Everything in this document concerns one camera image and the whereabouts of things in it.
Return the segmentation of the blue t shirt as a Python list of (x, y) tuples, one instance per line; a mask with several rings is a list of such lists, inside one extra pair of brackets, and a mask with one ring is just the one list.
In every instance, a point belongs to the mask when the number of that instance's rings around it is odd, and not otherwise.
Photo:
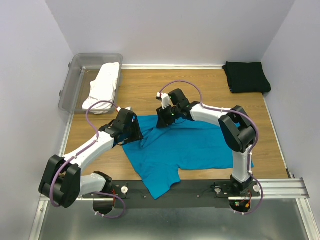
[(182, 121), (158, 128), (157, 115), (138, 116), (142, 140), (123, 150), (156, 200), (181, 181), (179, 170), (232, 169), (232, 150), (220, 127), (202, 121)]

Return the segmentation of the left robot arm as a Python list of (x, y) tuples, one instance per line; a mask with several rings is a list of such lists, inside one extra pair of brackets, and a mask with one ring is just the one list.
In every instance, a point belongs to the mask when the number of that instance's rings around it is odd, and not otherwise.
[(78, 149), (49, 158), (38, 191), (54, 207), (68, 208), (78, 197), (91, 193), (107, 197), (113, 188), (112, 178), (100, 171), (82, 175), (83, 171), (115, 146), (143, 139), (137, 115), (127, 108), (119, 108), (114, 120), (94, 131), (95, 135)]

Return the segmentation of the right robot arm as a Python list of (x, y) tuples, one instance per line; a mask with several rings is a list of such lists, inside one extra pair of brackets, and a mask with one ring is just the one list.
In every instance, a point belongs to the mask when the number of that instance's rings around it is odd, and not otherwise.
[(233, 108), (219, 108), (198, 101), (189, 102), (179, 88), (168, 94), (158, 92), (156, 99), (161, 101), (161, 107), (156, 110), (157, 128), (167, 128), (179, 118), (220, 127), (227, 146), (232, 150), (230, 191), (236, 196), (247, 192), (253, 181), (252, 151), (259, 134), (243, 107), (237, 105)]

